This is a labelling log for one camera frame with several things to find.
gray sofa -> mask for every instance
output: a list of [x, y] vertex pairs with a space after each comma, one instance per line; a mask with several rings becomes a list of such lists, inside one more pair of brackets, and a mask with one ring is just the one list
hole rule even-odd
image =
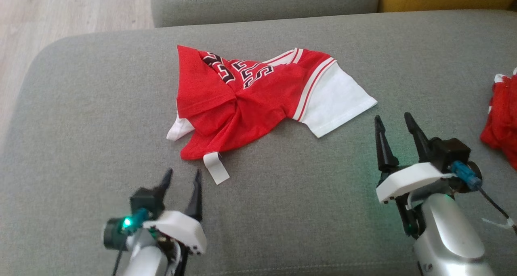
[[[377, 202], [373, 117], [393, 152], [416, 162], [403, 113], [430, 136], [472, 149], [485, 190], [517, 216], [517, 176], [479, 141], [496, 73], [517, 66], [517, 14], [509, 11], [373, 13], [83, 35], [35, 58], [0, 158], [2, 275], [108, 275], [116, 252], [100, 238], [128, 197], [175, 171], [166, 195], [183, 210], [204, 176], [200, 276], [415, 276], [413, 239], [394, 204]], [[216, 186], [203, 163], [165, 140], [176, 116], [176, 44], [222, 57], [266, 60], [294, 47], [329, 53], [378, 105], [323, 138], [285, 120], [223, 154], [231, 178]], [[517, 238], [481, 221], [502, 217], [478, 194], [457, 202], [497, 275], [517, 274]], [[122, 258], [126, 265], [128, 256]]]

folded red clothing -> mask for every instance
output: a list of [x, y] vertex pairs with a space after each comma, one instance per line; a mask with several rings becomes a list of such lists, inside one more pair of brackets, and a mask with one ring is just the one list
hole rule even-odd
[[489, 115], [481, 141], [493, 149], [501, 149], [517, 169], [517, 68], [513, 76], [495, 76]]

black cable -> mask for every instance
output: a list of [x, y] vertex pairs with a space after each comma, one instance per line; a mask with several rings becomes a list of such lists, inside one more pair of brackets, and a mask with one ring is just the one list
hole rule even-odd
[[[493, 205], [493, 207], [495, 207], [506, 219], [509, 219], [510, 216], [508, 215], [508, 213], [506, 213], [506, 211], [504, 211], [504, 209], [502, 209], [499, 205], [497, 205], [497, 203], [495, 203], [491, 198], [490, 196], [488, 196], [488, 194], [483, 190], [483, 188], [479, 188], [478, 191], [483, 195], [484, 198], [486, 198], [486, 200], [488, 200], [488, 202], [490, 202], [491, 205]], [[512, 225], [512, 228], [513, 228], [513, 231], [515, 232], [515, 234], [517, 234], [517, 226], [515, 225], [515, 223]]]
[[118, 255], [117, 255], [117, 259], [115, 260], [115, 267], [113, 267], [113, 273], [111, 274], [111, 276], [116, 276], [117, 274], [117, 270], [118, 270], [118, 265], [120, 264], [120, 258], [122, 258], [122, 252], [124, 250], [124, 245], [120, 245], [120, 250], [118, 250]]

red and white shirt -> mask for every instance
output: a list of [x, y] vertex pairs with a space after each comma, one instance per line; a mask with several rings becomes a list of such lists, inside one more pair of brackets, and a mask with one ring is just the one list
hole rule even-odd
[[285, 118], [319, 138], [377, 103], [325, 53], [295, 48], [265, 62], [178, 53], [178, 116], [167, 139], [195, 130], [184, 160], [242, 147]]

shirt sleeve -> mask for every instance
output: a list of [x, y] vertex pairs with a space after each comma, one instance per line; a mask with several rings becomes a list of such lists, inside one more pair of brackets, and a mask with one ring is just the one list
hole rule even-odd
[[293, 119], [318, 138], [377, 104], [332, 57], [308, 74]]

